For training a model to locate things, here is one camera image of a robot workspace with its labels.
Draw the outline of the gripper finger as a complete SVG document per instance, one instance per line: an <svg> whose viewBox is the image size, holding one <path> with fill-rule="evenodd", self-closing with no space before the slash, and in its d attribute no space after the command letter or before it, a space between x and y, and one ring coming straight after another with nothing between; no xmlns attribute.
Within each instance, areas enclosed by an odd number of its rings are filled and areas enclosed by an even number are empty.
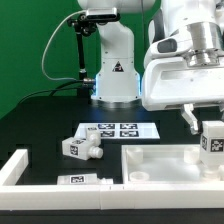
<svg viewBox="0 0 224 224"><path fill-rule="evenodd" d="M181 107L181 115L188 123L192 135L199 133L199 123L195 115L193 114L194 106L192 104L184 104Z"/></svg>

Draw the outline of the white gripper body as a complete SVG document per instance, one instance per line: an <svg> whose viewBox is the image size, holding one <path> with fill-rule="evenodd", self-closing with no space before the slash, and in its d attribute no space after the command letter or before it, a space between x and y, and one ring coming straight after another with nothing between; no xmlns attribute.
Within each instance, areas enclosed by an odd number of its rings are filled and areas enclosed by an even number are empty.
<svg viewBox="0 0 224 224"><path fill-rule="evenodd" d="M148 111L184 104L211 107L224 103L224 58L216 66L188 67L182 57L151 61L142 80L142 105Z"/></svg>

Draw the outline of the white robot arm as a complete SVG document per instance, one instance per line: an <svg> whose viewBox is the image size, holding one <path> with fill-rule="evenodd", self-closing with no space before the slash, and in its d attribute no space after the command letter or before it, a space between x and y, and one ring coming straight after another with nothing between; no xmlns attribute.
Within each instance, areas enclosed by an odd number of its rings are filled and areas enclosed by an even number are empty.
<svg viewBox="0 0 224 224"><path fill-rule="evenodd" d="M224 0L161 0L149 25L144 74L134 68L134 36L115 18L150 9L156 0L78 0L101 37L94 101L128 103L148 111L179 109L200 131L197 107L224 112Z"/></svg>

